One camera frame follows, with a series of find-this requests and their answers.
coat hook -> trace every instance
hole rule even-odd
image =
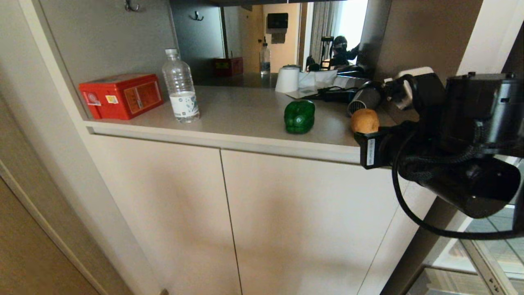
[[[202,21],[204,19],[204,17],[202,16],[201,18],[198,18],[198,11],[195,11],[195,18],[192,18],[191,16],[189,16],[192,20],[198,20],[199,22]]]
[[[130,11],[132,11],[132,12],[137,12],[137,11],[140,9],[140,4],[137,4],[137,5],[136,5],[136,8],[132,8],[132,7],[131,7],[130,0],[125,0],[125,2],[124,2],[124,8],[126,8],[126,11],[127,11],[127,12],[130,12]]]

green bell pepper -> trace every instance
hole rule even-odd
[[[307,133],[315,123],[315,104],[309,100],[290,102],[284,111],[284,122],[289,133]]]

plastic water bottle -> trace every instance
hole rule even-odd
[[[269,75],[271,73],[271,51],[267,47],[266,37],[260,51],[260,74]]]
[[[178,49],[166,49],[168,61],[162,67],[174,116],[181,123],[191,123],[200,118],[197,97],[188,64],[180,59]]]

white cabinet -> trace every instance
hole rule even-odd
[[[93,160],[163,286],[240,294],[220,151],[92,138]]]
[[[222,162],[244,295],[359,292],[398,207],[390,170],[236,151]]]

potato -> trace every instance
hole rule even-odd
[[[377,132],[379,125],[377,112],[371,109],[360,109],[354,112],[351,117],[351,130],[353,132]]]

